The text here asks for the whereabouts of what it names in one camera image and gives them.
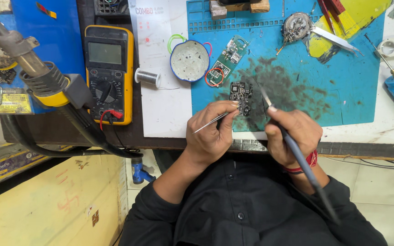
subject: person's left hand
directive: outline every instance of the person's left hand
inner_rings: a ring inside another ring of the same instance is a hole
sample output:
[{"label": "person's left hand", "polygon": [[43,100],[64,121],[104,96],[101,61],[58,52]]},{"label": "person's left hand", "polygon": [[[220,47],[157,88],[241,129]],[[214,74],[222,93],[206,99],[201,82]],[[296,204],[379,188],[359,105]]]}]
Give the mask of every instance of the person's left hand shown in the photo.
[{"label": "person's left hand", "polygon": [[[206,108],[200,110],[188,120],[188,145],[184,153],[188,155],[192,162],[205,169],[226,153],[232,144],[232,121],[239,114],[237,104],[236,101],[211,102]],[[193,134],[215,117],[226,112],[229,112],[229,114],[222,118],[218,130],[217,122],[214,122]]]}]

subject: green circuit board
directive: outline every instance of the green circuit board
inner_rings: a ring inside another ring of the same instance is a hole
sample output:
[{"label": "green circuit board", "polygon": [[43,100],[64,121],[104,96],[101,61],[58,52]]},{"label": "green circuit board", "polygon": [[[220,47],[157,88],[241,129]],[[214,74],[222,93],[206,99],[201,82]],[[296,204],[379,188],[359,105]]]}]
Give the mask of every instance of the green circuit board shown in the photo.
[{"label": "green circuit board", "polygon": [[216,87],[220,87],[223,83],[220,81],[223,78],[223,82],[229,78],[229,75],[233,72],[241,58],[247,53],[247,47],[249,46],[249,42],[243,39],[239,35],[234,35],[233,38],[229,40],[229,43],[226,45],[226,49],[218,57],[215,64],[212,68],[219,68],[223,70],[224,78],[222,77],[222,73],[220,70],[215,69],[208,73],[207,81],[212,84],[216,85]]}]

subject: yellow plastic sheet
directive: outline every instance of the yellow plastic sheet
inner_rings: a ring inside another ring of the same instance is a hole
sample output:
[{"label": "yellow plastic sheet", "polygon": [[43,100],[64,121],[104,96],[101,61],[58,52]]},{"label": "yellow plastic sheet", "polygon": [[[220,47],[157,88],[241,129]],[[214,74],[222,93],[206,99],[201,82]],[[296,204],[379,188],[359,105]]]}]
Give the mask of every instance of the yellow plastic sheet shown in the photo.
[{"label": "yellow plastic sheet", "polygon": [[[337,22],[332,18],[332,15],[329,15],[334,24],[336,35],[344,39],[349,39],[386,11],[391,5],[391,0],[341,0],[341,3],[346,11],[340,14],[339,17],[342,25],[346,29],[346,36]],[[325,31],[331,32],[325,16],[322,16],[314,25]],[[310,56],[316,58],[328,56],[333,52],[331,49],[332,43],[314,33],[310,35],[307,46],[309,47]]]}]

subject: green rubber band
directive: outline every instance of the green rubber band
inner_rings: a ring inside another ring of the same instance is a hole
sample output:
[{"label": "green rubber band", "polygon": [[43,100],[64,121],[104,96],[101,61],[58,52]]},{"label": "green rubber band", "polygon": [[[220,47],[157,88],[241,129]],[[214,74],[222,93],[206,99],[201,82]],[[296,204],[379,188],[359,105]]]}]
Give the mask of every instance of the green rubber band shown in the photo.
[{"label": "green rubber band", "polygon": [[168,43],[167,43],[167,48],[168,48],[168,52],[171,54],[172,53],[172,49],[171,49],[171,42],[173,41],[173,39],[178,39],[181,38],[182,42],[187,41],[188,39],[183,37],[180,34],[173,34],[169,39],[168,39]]}]

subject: person's hand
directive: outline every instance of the person's hand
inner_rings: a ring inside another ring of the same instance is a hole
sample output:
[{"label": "person's hand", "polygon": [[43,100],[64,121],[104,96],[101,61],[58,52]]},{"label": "person's hand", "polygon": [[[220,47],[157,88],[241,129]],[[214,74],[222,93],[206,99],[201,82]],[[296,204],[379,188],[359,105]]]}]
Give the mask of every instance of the person's hand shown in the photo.
[{"label": "person's hand", "polygon": [[322,128],[300,110],[285,112],[270,106],[267,113],[271,117],[271,121],[265,126],[268,151],[277,162],[286,168],[298,168],[299,164],[296,158],[282,139],[281,130],[275,123],[279,122],[282,127],[287,129],[287,132],[299,145],[305,158],[317,148],[322,137]]},{"label": "person's hand", "polygon": [[[206,168],[226,153],[232,144],[232,121],[239,114],[237,104],[236,101],[211,102],[188,120],[188,145],[184,154],[190,161]],[[214,122],[193,134],[215,117],[226,112],[229,114],[222,118],[219,130],[216,128],[217,122]]]}]

